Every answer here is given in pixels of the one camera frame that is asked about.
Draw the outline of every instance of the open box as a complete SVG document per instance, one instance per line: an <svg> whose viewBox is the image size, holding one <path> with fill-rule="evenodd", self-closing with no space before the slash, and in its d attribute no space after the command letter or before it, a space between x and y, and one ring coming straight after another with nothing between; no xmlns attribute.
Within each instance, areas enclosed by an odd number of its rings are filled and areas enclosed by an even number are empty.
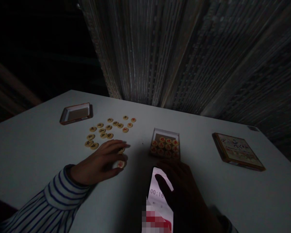
<svg viewBox="0 0 291 233"><path fill-rule="evenodd" d="M85 103L65 107L59 122L62 125L67 125L74 122L86 120L92 117L93 117L93 105L91 105L90 103Z"/></svg>
<svg viewBox="0 0 291 233"><path fill-rule="evenodd" d="M166 140L167 139L170 139L171 141L173 140L177 140L178 141L178 152L174 152L173 150L169 150L172 154L172 156L170 157L170 155L167 155L168 152L167 149L164 147L162 148L162 150L164 151L164 155L159 155L157 152L153 152L151 151L152 147L154 147L152 145L152 142L153 141L156 141L158 143L160 143L160 138L161 137L164 137ZM163 130L163 129L158 129L158 128L154 128L154 131L153 131L153 136L152 136L152 140L151 140L151 147L150 147L150 152L149 154L151 156L155 156L155 157L158 157L158 158L166 158L166 159L169 159L169 158L173 158L173 159L177 159L177 160L180 160L180 140L179 140L179 133L175 133L175 132L171 132L171 131L167 131L167 130Z"/></svg>

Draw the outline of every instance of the game piece tray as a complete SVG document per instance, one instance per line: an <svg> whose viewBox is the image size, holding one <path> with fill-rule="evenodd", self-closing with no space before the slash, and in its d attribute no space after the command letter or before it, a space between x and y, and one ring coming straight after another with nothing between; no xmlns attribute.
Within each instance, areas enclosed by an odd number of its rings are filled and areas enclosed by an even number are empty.
<svg viewBox="0 0 291 233"><path fill-rule="evenodd" d="M171 140L177 140L178 143L179 143L179 146L178 146L178 159L180 160L181 159L181 155L180 155L180 138L179 138L179 133L175 133L175 132L172 132L172 131L167 131L167 130L163 130L163 129L159 129L159 128L154 128L154 131L153 131L153 136L152 136L152 140L151 140L151 143L150 143L150 149L152 147L152 141L157 141L159 143L159 138L160 137L164 137L166 140L167 139L171 139ZM149 154L151 156L155 156L155 157L158 157L158 158L166 158L167 157L165 156L165 152L166 152L166 149L163 148L164 150L164 156L160 156L158 155L157 153L153 154L151 153L151 151L149 150Z"/></svg>
<svg viewBox="0 0 291 233"><path fill-rule="evenodd" d="M59 123L68 125L78 121L90 119L93 117L93 105L84 103L65 107L60 117Z"/></svg>

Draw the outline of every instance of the person's hand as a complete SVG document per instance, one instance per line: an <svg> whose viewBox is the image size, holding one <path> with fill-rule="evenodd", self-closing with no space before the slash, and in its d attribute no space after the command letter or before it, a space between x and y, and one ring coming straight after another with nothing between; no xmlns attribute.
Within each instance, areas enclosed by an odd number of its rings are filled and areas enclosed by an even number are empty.
<svg viewBox="0 0 291 233"><path fill-rule="evenodd" d="M123 169L106 169L106 167L118 160L126 161L123 154L117 154L126 146L127 144L121 140L103 143L93 154L71 168L71 177L78 183L93 185L116 176Z"/></svg>
<svg viewBox="0 0 291 233"><path fill-rule="evenodd" d="M155 175L173 212L196 232L223 232L222 225L204 202L190 167L174 160L161 160L157 166L167 175L174 188L171 191L166 180L159 174Z"/></svg>

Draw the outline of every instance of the shirt cuff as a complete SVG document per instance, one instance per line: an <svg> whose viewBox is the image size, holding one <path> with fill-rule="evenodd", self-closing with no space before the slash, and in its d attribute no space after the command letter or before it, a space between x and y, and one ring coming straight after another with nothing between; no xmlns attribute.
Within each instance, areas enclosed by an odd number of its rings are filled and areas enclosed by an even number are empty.
<svg viewBox="0 0 291 233"><path fill-rule="evenodd" d="M69 165L61 170L43 190L48 204L59 210L78 207L90 188L74 183L67 175L68 167Z"/></svg>

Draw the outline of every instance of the white table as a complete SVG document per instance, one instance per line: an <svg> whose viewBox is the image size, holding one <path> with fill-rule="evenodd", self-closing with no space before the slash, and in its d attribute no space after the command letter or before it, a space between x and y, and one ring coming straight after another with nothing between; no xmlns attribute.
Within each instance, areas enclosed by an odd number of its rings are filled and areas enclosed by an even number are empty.
<svg viewBox="0 0 291 233"><path fill-rule="evenodd" d="M62 126L66 106L90 102L92 119ZM111 117L137 119L129 132L113 128L126 140L129 157L117 177L97 185L80 207L71 232L139 232L141 203L156 159L148 156L154 127L180 133L182 161L190 165L208 206L215 205L241 232L291 232L291 163L261 133L227 121L68 91L0 123L0 200L21 208L66 164L93 151L84 146L89 128ZM211 134L244 138L266 171L222 162ZM106 141L97 137L100 145Z"/></svg>

